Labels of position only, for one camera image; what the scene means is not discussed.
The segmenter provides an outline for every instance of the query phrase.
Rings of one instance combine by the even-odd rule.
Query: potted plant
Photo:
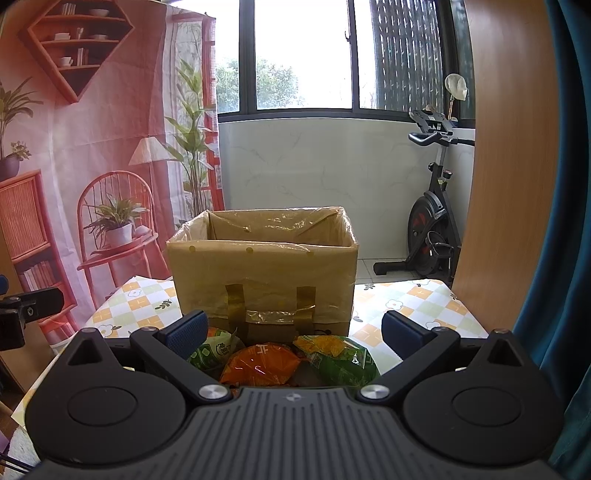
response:
[[[12,147],[12,153],[4,157],[0,162],[0,181],[16,177],[21,162],[31,156],[24,143],[12,142],[10,146]]]
[[[31,77],[27,78],[14,90],[5,90],[0,81],[0,181],[16,176],[20,162],[29,156],[26,146],[20,142],[13,143],[13,152],[4,156],[4,133],[6,133],[8,124],[21,113],[26,113],[28,116],[33,117],[33,110],[31,110],[30,105],[34,103],[38,105],[43,104],[42,101],[32,100],[29,97],[30,94],[35,92],[21,93],[22,88],[29,80],[31,80]]]
[[[177,90],[184,112],[181,116],[184,118],[179,122],[172,117],[165,117],[178,131],[174,138],[179,149],[168,144],[166,149],[184,168],[186,180],[183,190],[190,196],[187,207],[192,218],[207,208],[203,187],[207,181],[207,170],[213,170],[213,167],[207,163],[206,152],[213,150],[213,147],[206,138],[206,133],[211,130],[203,125],[207,109],[203,106],[202,74],[185,60],[181,59],[180,63],[181,67],[176,70],[182,81],[177,83]]]
[[[107,203],[95,206],[97,219],[85,229],[95,238],[104,234],[105,244],[111,248],[131,243],[132,225],[136,218],[148,209],[131,199],[115,199],[107,196]]]

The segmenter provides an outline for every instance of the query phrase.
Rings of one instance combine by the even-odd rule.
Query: white pot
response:
[[[131,223],[116,228],[115,230],[107,230],[105,232],[105,239],[111,248],[127,245],[131,242]]]

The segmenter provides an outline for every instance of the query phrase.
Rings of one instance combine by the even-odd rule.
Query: wall shelf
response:
[[[60,72],[64,72],[66,70],[83,70],[83,69],[97,69],[99,68],[100,65],[79,65],[79,66],[73,66],[73,67],[59,67],[58,70]]]
[[[78,13],[61,15],[65,3],[74,4]],[[98,6],[108,9],[109,15],[90,15],[90,10]],[[82,29],[82,37],[76,38],[79,28]],[[116,0],[50,0],[31,24],[20,32],[20,37],[60,93],[70,103],[75,103],[101,65],[133,29]],[[70,39],[55,40],[56,33],[69,33]],[[88,38],[95,34],[107,35],[107,39]],[[79,48],[85,52],[80,62]],[[60,67],[62,57],[71,57],[73,65]]]
[[[80,40],[47,40],[42,41],[41,45],[44,47],[61,47],[61,46],[83,46],[83,45],[97,45],[97,44],[113,44],[119,43],[119,40],[95,40],[94,38],[81,38]]]
[[[35,247],[33,250],[28,251],[27,253],[24,253],[18,257],[15,258],[11,258],[13,263],[19,263],[22,262],[23,260],[26,260],[29,257],[32,257],[33,255],[39,253],[39,252],[43,252],[46,248],[51,247],[51,244],[48,242],[44,242],[41,245],[39,245],[38,247]]]
[[[39,19],[39,22],[128,22],[126,18],[119,17],[96,17],[94,15],[46,15]]]

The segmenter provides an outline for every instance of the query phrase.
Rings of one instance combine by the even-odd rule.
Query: lattice screen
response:
[[[434,0],[369,0],[376,58],[376,107],[399,112],[428,103],[445,110]]]

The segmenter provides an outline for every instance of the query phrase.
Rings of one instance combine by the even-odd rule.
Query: bike handlebar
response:
[[[431,145],[435,143],[437,140],[441,138],[441,133],[435,132],[432,134],[419,134],[419,133],[410,133],[408,134],[408,139],[415,142],[417,145],[421,147],[426,147],[427,145]]]
[[[458,138],[458,143],[463,143],[464,145],[471,145],[472,147],[475,145],[474,140],[470,140],[468,138]]]
[[[468,138],[442,137],[440,132],[434,132],[432,134],[413,132],[408,134],[408,139],[416,143],[417,145],[420,145],[421,147],[426,147],[433,143],[438,143],[445,147],[456,143],[471,146],[474,146],[475,144],[474,140],[470,140]]]

